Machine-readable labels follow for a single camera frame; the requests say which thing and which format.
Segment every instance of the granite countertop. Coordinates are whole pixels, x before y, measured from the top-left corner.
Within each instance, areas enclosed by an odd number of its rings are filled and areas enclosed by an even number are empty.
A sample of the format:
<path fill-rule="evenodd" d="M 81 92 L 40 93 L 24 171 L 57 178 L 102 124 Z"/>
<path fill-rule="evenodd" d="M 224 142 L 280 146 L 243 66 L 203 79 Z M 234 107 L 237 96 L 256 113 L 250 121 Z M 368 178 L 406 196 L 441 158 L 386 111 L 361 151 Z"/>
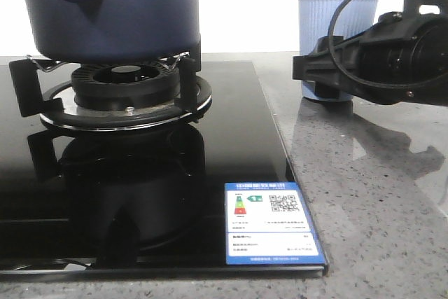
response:
<path fill-rule="evenodd" d="M 295 53 L 250 60 L 330 260 L 320 279 L 0 283 L 2 298 L 448 298 L 448 108 L 317 104 Z"/>

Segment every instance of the gas stove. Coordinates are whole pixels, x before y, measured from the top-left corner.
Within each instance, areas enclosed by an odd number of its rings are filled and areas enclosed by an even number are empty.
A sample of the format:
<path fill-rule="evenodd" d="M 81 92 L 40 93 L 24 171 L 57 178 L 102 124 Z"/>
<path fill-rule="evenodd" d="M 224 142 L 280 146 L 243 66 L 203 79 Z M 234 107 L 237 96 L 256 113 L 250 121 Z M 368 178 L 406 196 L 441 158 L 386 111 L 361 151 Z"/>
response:
<path fill-rule="evenodd" d="M 1 66 L 0 279 L 324 273 L 319 242 L 316 260 L 229 263 L 226 184 L 295 181 L 250 62 L 204 63 L 196 76 L 197 109 L 175 116 L 170 109 L 179 97 L 157 107 L 157 120 L 148 117 L 151 108 L 130 108 L 123 99 L 119 108 L 99 112 L 74 103 L 76 74 L 98 81 L 102 72 L 115 73 L 122 81 L 120 72 L 138 78 L 150 67 L 163 76 L 173 72 L 153 63 L 34 70 L 47 92 L 43 101 L 62 98 L 66 109 L 43 112 L 42 105 L 22 103 L 22 114 L 40 113 L 23 118 Z M 110 101 L 87 98 L 88 104 Z M 129 122 L 118 123 L 120 116 Z"/>

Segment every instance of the qr code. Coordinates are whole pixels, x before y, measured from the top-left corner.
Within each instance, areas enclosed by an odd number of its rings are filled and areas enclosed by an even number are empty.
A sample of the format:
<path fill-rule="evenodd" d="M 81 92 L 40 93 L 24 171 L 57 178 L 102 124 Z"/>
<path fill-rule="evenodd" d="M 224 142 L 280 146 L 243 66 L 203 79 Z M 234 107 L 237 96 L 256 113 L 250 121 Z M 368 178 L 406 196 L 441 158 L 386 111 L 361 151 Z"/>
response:
<path fill-rule="evenodd" d="M 269 195 L 272 211 L 299 211 L 295 195 Z"/>

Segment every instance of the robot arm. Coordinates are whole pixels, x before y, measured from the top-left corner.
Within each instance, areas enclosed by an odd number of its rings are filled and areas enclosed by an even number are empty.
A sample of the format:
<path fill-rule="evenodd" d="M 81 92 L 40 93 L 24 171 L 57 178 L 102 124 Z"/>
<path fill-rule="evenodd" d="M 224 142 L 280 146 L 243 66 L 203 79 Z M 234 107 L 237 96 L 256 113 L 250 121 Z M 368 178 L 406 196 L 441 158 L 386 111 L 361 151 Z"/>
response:
<path fill-rule="evenodd" d="M 421 15 L 421 5 L 436 5 L 440 14 Z M 294 58 L 293 78 L 379 104 L 448 106 L 447 12 L 448 0 L 405 0 L 403 12 L 386 13 L 347 40 L 334 37 L 330 25 L 330 38 L 320 39 L 311 54 Z"/>

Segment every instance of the white wall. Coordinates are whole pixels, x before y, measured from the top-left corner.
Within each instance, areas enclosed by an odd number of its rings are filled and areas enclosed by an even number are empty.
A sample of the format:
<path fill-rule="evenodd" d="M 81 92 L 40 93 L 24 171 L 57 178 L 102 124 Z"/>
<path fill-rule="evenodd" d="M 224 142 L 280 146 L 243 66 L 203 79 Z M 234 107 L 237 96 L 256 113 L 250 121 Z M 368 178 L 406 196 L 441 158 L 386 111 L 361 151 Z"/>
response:
<path fill-rule="evenodd" d="M 24 0 L 0 0 L 0 55 L 37 54 Z M 381 0 L 378 13 L 403 0 Z M 298 50 L 297 0 L 200 0 L 203 52 Z"/>

